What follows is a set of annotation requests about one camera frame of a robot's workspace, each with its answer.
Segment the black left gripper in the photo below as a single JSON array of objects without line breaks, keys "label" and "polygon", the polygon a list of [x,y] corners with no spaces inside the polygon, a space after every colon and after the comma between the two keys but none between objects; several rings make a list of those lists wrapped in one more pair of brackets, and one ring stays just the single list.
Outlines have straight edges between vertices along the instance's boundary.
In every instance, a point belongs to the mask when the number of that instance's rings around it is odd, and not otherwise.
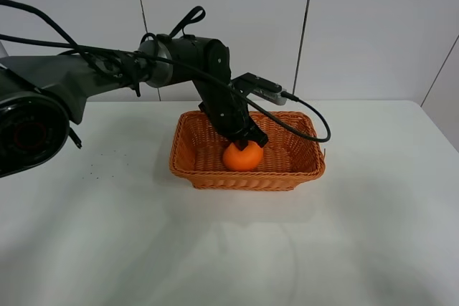
[{"label": "black left gripper", "polygon": [[221,136],[242,138],[231,140],[239,151],[246,149],[249,141],[264,148],[268,143],[268,135],[250,117],[247,103],[232,92],[235,88],[230,79],[221,79],[221,82],[225,87],[220,87],[210,80],[194,81],[194,86],[202,99],[200,110]]}]

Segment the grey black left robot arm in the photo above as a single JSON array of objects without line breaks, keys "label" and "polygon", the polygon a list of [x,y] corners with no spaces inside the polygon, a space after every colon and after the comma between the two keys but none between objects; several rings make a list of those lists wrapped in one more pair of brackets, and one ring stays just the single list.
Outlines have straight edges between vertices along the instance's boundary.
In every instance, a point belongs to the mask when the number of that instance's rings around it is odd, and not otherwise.
[{"label": "grey black left robot arm", "polygon": [[230,51],[218,39],[161,35],[135,52],[97,49],[54,56],[10,56],[1,60],[1,175],[39,166],[67,140],[79,145],[71,128],[87,100],[141,84],[161,88],[192,82],[200,110],[232,142],[268,136],[250,117],[243,93],[231,82]]}]

